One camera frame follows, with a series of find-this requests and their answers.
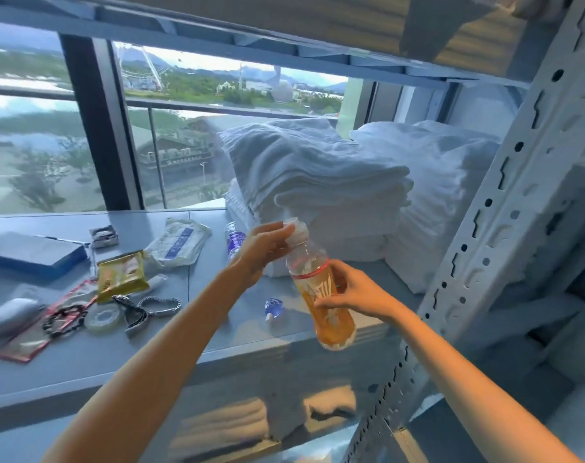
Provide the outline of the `dark window frame post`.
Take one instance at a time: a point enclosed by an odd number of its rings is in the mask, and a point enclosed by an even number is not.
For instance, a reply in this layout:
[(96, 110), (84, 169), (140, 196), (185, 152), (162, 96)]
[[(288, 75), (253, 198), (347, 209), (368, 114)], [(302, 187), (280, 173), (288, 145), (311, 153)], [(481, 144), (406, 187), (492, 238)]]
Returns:
[(58, 35), (108, 211), (145, 209), (123, 84), (110, 40)]

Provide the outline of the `yellow snack packet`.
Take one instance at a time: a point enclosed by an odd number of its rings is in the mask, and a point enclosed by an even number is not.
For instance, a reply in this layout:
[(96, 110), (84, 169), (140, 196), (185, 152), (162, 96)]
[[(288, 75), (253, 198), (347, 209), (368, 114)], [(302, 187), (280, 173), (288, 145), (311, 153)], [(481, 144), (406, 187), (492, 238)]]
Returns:
[(97, 272), (98, 304), (111, 302), (114, 295), (130, 295), (149, 288), (142, 250), (97, 262)]

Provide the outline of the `small clear blue-label bottle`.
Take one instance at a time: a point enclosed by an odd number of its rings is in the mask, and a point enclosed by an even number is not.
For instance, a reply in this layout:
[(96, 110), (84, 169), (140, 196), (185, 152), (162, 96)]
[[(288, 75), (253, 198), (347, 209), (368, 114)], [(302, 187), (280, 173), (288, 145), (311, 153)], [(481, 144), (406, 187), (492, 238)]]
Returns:
[(228, 261), (231, 261), (241, 250), (246, 239), (246, 233), (241, 230), (237, 222), (230, 222), (225, 227), (225, 235), (227, 242), (227, 259)]

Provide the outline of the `red-edged clear plastic packet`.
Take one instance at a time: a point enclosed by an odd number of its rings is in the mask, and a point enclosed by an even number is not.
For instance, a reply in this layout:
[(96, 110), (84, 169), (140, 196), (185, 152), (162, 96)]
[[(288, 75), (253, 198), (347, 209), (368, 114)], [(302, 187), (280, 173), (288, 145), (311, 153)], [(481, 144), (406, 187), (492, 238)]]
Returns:
[(0, 360), (25, 364), (50, 342), (66, 338), (84, 327), (88, 308), (96, 302), (97, 282), (86, 280), (57, 302), (43, 308), (35, 319), (0, 346)]

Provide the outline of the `clear packet with blue print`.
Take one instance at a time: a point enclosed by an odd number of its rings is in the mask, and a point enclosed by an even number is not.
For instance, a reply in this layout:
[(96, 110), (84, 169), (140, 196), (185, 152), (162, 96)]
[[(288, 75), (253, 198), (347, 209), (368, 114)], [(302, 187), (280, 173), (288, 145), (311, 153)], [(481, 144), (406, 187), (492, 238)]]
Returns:
[(167, 218), (163, 233), (144, 250), (144, 256), (160, 270), (172, 270), (196, 263), (211, 229), (196, 220)]

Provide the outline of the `white oval case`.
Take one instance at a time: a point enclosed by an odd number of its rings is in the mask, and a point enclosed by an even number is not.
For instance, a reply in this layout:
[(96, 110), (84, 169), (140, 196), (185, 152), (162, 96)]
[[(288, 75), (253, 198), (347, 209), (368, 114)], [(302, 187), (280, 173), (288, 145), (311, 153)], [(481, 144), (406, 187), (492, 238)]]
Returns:
[(0, 306), (0, 336), (20, 330), (41, 311), (43, 304), (29, 297), (15, 297)]

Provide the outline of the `balcony glass railing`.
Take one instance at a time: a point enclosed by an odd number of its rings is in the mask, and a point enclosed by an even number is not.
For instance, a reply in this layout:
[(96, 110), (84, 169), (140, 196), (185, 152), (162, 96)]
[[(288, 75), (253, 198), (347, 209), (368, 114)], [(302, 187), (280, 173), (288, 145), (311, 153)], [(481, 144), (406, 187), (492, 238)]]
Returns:
[[(228, 166), (223, 130), (309, 115), (288, 110), (126, 98), (130, 147), (148, 209), (220, 198)], [(52, 83), (0, 84), (0, 215), (105, 210), (86, 126), (74, 92)]]

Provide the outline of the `stack of folded white towels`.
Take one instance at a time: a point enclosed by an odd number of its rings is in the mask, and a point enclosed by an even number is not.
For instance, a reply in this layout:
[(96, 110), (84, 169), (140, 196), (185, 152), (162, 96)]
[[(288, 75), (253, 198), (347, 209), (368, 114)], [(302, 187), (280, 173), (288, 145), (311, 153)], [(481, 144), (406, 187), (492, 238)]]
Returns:
[(245, 232), (297, 218), (336, 259), (384, 259), (413, 187), (400, 156), (344, 139), (323, 118), (245, 124), (218, 140), (234, 173), (226, 208)]

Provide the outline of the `clear adhesive tape roll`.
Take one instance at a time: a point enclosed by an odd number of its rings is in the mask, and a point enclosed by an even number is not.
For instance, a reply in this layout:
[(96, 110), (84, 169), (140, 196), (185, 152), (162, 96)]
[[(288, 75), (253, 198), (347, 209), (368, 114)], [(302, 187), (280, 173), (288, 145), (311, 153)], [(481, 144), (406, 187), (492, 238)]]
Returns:
[(114, 303), (94, 304), (88, 308), (84, 327), (92, 334), (105, 334), (114, 330), (121, 321), (121, 310)]

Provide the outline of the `person's right hand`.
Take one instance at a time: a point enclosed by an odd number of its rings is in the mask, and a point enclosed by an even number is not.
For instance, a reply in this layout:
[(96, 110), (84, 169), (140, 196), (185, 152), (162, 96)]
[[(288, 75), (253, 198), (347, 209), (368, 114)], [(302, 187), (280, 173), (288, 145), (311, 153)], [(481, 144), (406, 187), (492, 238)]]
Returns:
[(396, 324), (410, 310), (393, 296), (379, 287), (368, 275), (360, 287), (338, 287), (338, 293), (329, 297), (316, 298), (316, 308), (350, 309), (367, 317), (379, 319), (391, 325)]

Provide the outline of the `person's right forearm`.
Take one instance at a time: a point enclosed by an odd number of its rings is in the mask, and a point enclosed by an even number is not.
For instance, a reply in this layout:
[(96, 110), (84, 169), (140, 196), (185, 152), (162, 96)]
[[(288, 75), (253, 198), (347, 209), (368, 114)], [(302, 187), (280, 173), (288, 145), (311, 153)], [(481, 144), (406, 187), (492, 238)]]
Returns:
[(488, 463), (584, 463), (408, 308), (391, 322)]

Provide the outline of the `person's left hand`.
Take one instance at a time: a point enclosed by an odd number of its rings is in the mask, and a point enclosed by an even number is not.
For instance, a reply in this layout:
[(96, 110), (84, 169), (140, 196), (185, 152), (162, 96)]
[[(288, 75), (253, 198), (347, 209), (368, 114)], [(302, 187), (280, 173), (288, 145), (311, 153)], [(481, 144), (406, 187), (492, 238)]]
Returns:
[(252, 231), (248, 233), (241, 250), (230, 263), (235, 285), (241, 290), (255, 285), (267, 264), (290, 253), (292, 247), (287, 239), (264, 239), (252, 235)]

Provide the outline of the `pile of white pillowy linens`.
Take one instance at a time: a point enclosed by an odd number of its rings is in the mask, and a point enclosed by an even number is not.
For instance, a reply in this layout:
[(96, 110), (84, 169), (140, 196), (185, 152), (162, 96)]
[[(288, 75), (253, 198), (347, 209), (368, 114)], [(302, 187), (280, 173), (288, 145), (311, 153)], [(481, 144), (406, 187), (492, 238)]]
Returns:
[(409, 168), (410, 204), (387, 236), (385, 262), (415, 295), (426, 293), (461, 225), (501, 139), (434, 121), (374, 122), (350, 132), (366, 149)]

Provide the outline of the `orange drink plastic bottle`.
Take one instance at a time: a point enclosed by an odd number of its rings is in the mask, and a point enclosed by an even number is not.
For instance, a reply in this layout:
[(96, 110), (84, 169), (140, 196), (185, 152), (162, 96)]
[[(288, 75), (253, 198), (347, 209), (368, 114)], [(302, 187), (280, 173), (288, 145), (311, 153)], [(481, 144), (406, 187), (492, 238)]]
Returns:
[(329, 257), (311, 240), (304, 222), (289, 218), (284, 224), (294, 226), (293, 233), (286, 240), (291, 248), (286, 256), (286, 267), (312, 315), (316, 337), (327, 350), (343, 350), (356, 337), (356, 324), (350, 312), (315, 305), (316, 300), (337, 294)]

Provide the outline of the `person's left forearm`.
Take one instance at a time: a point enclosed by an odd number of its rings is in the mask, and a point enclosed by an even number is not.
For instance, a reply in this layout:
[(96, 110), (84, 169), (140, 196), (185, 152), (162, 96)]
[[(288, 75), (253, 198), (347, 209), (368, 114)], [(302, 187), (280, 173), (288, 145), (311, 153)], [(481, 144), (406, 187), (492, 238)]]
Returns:
[(260, 275), (223, 269), (80, 409), (41, 463), (138, 463), (219, 326)]

